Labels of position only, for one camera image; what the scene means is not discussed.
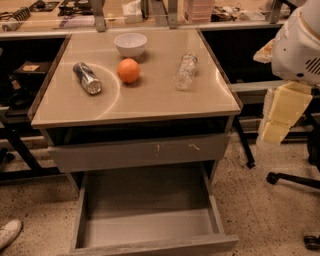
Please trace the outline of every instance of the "floor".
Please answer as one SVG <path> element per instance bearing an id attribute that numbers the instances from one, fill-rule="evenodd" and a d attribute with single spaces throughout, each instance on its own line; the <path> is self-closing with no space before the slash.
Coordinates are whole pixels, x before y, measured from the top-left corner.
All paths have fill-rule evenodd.
<path id="1" fill-rule="evenodd" d="M 54 165 L 41 137 L 25 143 L 34 148 L 42 166 Z M 282 180 L 276 185 L 266 182 L 270 171 L 320 179 L 318 170 L 307 162 L 305 144 L 283 144 L 272 150 L 252 144 L 251 148 L 256 167 L 248 169 L 234 133 L 212 184 L 226 234 L 239 236 L 232 251 L 218 255 L 319 255 L 320 251 L 305 249 L 302 237 L 320 235 L 320 190 Z M 0 170 L 25 168 L 17 155 Z M 54 256 L 69 251 L 78 202 L 65 176 L 0 184 L 0 197 L 0 225 L 13 218 L 24 222 L 21 235 L 1 256 Z"/>

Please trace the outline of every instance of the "beige tabletop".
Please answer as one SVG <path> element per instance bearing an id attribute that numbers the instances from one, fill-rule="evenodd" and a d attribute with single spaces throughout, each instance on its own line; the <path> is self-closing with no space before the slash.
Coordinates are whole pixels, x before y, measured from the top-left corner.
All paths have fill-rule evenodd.
<path id="1" fill-rule="evenodd" d="M 124 33 L 82 32 L 67 49 L 32 120 L 35 128 L 123 123 L 159 119 L 237 114 L 240 108 L 195 29 L 143 29 L 146 51 L 138 60 L 141 75 L 124 85 L 116 75 L 123 59 L 113 44 Z M 199 62 L 190 91 L 178 91 L 174 76 L 188 51 Z M 81 87 L 72 67 L 85 62 L 102 82 L 91 96 Z"/>

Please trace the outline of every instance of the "white bowl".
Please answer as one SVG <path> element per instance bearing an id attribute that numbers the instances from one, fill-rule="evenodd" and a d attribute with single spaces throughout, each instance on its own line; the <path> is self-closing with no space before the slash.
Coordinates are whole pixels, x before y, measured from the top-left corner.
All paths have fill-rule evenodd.
<path id="1" fill-rule="evenodd" d="M 126 33 L 114 39 L 119 53 L 125 58 L 137 58 L 143 54 L 147 38 L 138 33 Z"/>

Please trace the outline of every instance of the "white sneaker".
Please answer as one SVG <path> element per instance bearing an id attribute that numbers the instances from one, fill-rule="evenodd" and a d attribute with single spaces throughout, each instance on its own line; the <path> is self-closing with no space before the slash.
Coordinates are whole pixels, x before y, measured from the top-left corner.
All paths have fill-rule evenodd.
<path id="1" fill-rule="evenodd" d="M 11 244 L 18 237 L 21 230 L 22 222 L 20 220 L 12 220 L 0 227 L 0 250 Z"/>

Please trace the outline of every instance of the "cabinet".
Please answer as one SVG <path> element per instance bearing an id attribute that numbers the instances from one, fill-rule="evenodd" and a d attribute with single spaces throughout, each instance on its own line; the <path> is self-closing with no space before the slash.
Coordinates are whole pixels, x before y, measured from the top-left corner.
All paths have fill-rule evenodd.
<path id="1" fill-rule="evenodd" d="M 137 31 L 148 38 L 138 84 L 110 78 L 99 98 L 83 93 L 72 63 L 114 72 L 121 57 L 112 42 L 122 31 L 73 34 L 32 120 L 79 193 L 67 255 L 227 251 L 238 238 L 224 233 L 210 185 L 241 104 L 197 30 Z M 89 43 L 95 51 L 87 54 Z M 197 75 L 180 92 L 173 77 L 188 49 L 198 56 Z"/>

